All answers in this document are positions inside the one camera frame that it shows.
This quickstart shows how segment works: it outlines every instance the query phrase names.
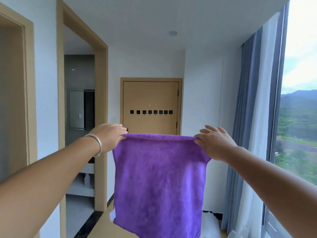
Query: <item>bangle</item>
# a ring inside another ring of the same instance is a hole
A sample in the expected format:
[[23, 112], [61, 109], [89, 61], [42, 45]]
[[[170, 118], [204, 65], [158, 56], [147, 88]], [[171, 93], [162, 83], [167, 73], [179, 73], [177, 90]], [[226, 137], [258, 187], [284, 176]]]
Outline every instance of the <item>bangle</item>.
[[93, 135], [93, 134], [87, 134], [87, 135], [85, 135], [84, 137], [88, 137], [88, 136], [94, 137], [94, 138], [97, 140], [97, 142], [98, 142], [98, 144], [99, 144], [99, 146], [100, 146], [100, 151], [99, 151], [99, 153], [98, 153], [97, 155], [93, 156], [93, 157], [100, 156], [101, 151], [102, 151], [102, 145], [101, 145], [100, 139], [99, 139], [96, 135]]

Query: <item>towel tag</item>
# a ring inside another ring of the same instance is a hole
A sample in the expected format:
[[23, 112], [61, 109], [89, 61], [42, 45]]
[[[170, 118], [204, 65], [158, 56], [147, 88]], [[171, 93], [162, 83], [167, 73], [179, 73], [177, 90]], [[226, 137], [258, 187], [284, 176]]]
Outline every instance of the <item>towel tag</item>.
[[116, 208], [113, 208], [113, 211], [110, 212], [110, 222], [116, 218]]

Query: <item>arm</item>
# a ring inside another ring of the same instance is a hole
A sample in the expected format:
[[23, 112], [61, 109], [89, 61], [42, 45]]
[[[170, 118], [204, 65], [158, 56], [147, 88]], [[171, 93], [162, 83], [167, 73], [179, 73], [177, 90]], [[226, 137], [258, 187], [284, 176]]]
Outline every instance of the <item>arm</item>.
[[237, 147], [227, 132], [206, 126], [196, 143], [228, 163], [253, 188], [293, 238], [317, 234], [317, 186]]
[[[94, 128], [102, 152], [116, 147], [126, 134], [121, 125]], [[100, 146], [93, 137], [83, 137], [17, 172], [0, 184], [0, 234], [10, 238], [32, 238], [49, 218], [71, 182]]]

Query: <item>hand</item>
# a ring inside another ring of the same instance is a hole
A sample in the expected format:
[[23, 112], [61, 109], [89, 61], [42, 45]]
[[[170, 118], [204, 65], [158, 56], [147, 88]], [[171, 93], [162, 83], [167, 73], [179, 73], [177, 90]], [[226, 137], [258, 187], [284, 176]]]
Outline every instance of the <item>hand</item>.
[[228, 151], [237, 147], [237, 144], [223, 128], [217, 129], [209, 125], [205, 127], [200, 130], [200, 134], [194, 136], [201, 139], [195, 140], [195, 143], [200, 145], [212, 159], [224, 161]]
[[101, 124], [89, 133], [96, 135], [100, 139], [101, 152], [106, 153], [117, 147], [118, 143], [125, 139], [122, 135], [128, 132], [126, 128], [122, 127], [122, 124]]

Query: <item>blue curtain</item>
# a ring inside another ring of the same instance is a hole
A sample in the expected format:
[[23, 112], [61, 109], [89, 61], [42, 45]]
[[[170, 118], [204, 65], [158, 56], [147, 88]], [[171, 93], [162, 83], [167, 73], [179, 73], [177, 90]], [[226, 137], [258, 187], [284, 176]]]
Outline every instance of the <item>blue curtain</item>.
[[[262, 28], [242, 46], [241, 75], [232, 138], [238, 146], [249, 148], [253, 111], [259, 81]], [[229, 234], [236, 229], [243, 179], [228, 168], [222, 230]]]

